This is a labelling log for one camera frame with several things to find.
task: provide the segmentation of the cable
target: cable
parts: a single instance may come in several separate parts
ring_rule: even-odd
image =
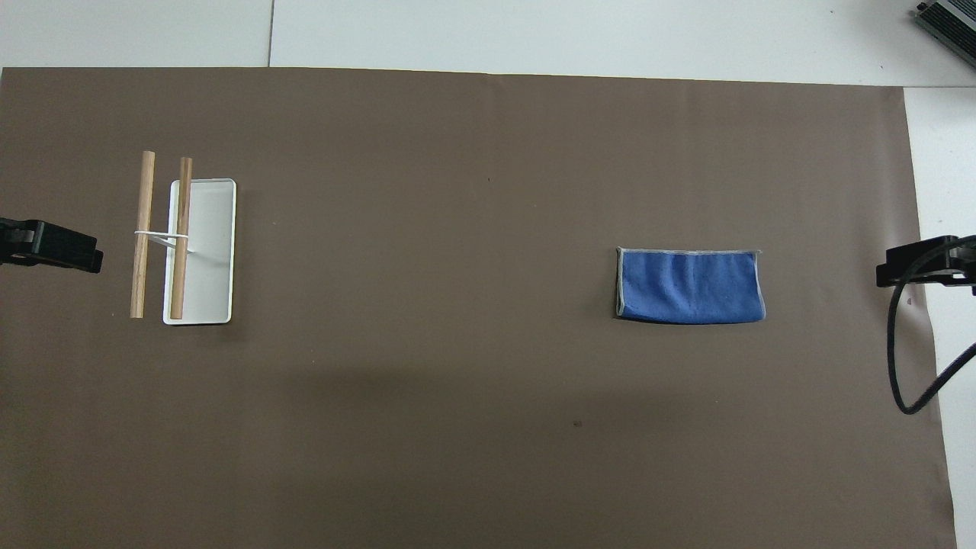
[[[898,302],[901,300],[902,291],[905,290],[905,285],[912,280],[922,265],[928,263],[941,253],[974,242],[976,242],[976,234],[946,242],[920,255],[898,279],[898,283],[895,284],[895,292],[891,294],[891,304],[888,306],[888,381],[891,382],[891,393],[895,397],[895,403],[898,404],[898,409],[908,415],[912,415],[924,408],[932,400],[932,397],[935,397],[935,394],[949,382],[950,378],[956,375],[956,372],[976,356],[976,343],[970,345],[968,349],[956,357],[949,364],[949,367],[935,378],[935,381],[932,382],[932,385],[928,386],[928,389],[921,394],[921,397],[918,397],[918,400],[914,404],[905,406],[905,401],[902,400],[902,391],[898,387],[898,374],[895,371],[895,314],[898,313]]]

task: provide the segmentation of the wooden dowel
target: wooden dowel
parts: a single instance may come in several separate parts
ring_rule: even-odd
[[[189,182],[193,177],[193,159],[180,159],[180,205],[177,210],[177,234],[189,234]],[[183,318],[183,290],[186,287],[186,247],[188,238],[177,238],[173,258],[173,290],[170,292],[170,318]]]
[[[139,215],[136,231],[149,230],[149,217],[152,209],[152,177],[156,166],[156,153],[142,152],[142,173],[139,177]],[[146,234],[136,234],[136,254],[132,260],[132,299],[129,303],[129,318],[142,318],[145,306],[145,258],[149,247]]]

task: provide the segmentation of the brown mat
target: brown mat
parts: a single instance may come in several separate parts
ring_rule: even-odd
[[[140,151],[239,186],[234,319],[129,320]],[[0,214],[5,547],[954,547],[898,412],[895,88],[316,69],[18,69]],[[759,248],[768,319],[614,319],[615,246]],[[932,377],[907,292],[902,377]]]

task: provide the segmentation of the white floor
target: white floor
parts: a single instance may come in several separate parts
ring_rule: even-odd
[[[914,4],[6,0],[0,66],[350,66],[906,86],[922,236],[975,233],[976,69],[911,23]],[[976,298],[964,289],[929,295],[945,365],[976,341]],[[958,547],[976,549],[976,365],[940,400]]]

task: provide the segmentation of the microfiber cloth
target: microfiber cloth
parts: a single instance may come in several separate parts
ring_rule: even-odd
[[[755,250],[617,248],[617,315],[675,324],[766,318]]]

